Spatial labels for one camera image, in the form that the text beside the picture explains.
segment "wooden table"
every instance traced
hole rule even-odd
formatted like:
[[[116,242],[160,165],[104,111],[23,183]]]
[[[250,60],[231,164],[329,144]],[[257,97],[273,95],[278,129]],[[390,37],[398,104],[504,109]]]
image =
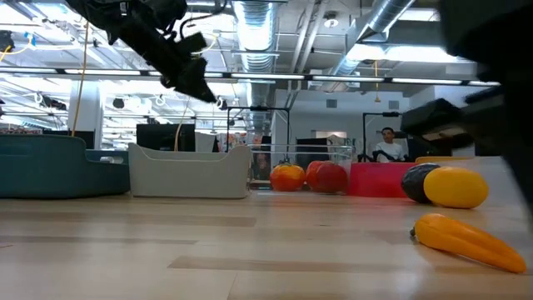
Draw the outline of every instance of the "wooden table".
[[[423,213],[484,228],[533,264],[518,203],[253,193],[244,200],[0,201],[0,298],[533,299],[531,275],[409,239]]]

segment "person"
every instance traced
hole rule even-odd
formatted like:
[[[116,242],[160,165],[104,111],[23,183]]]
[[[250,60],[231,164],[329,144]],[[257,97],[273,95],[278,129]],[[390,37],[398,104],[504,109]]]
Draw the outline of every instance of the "person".
[[[385,127],[381,130],[381,135],[383,136],[383,142],[379,142],[376,145],[375,151],[382,150],[384,153],[393,157],[395,161],[403,160],[403,148],[401,145],[394,143],[394,129]],[[390,162],[389,158],[383,154],[377,156],[377,161],[379,163]]]

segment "ceiling duct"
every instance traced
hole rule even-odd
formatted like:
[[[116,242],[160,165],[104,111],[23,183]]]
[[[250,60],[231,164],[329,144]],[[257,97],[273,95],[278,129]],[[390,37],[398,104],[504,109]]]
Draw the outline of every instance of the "ceiling duct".
[[[357,45],[368,41],[384,43],[389,37],[389,29],[400,18],[415,0],[375,0],[372,10],[352,22],[346,34],[346,54],[333,67],[330,75],[349,76],[356,70],[361,61],[354,59],[361,49]],[[322,85],[321,90],[336,91],[338,85],[344,83],[333,82]]]
[[[243,53],[242,66],[245,72],[272,73],[274,56],[275,25],[277,5],[271,2],[235,1],[233,10],[237,17],[237,36]],[[273,107],[274,97],[269,97],[270,84],[249,82],[247,83],[248,106]],[[251,114],[252,128],[254,131],[268,129],[263,118]]]

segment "orange pumpkin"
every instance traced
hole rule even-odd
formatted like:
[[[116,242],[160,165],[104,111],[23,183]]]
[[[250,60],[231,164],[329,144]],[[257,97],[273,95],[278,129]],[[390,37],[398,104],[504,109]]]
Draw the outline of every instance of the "orange pumpkin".
[[[333,162],[324,162],[316,171],[316,179],[322,193],[343,192],[348,187],[348,174]]]
[[[306,182],[313,192],[320,192],[320,189],[318,188],[318,179],[316,178],[316,171],[318,171],[318,168],[323,163],[323,161],[314,161],[307,166]]]
[[[306,173],[298,165],[281,164],[270,174],[270,184],[275,191],[294,192],[303,186]]]

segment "red block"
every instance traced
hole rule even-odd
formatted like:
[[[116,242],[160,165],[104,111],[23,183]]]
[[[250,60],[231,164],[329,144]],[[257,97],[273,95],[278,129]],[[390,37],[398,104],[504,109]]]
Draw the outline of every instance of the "red block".
[[[351,165],[348,195],[375,198],[407,198],[401,179],[414,162],[358,162]]]

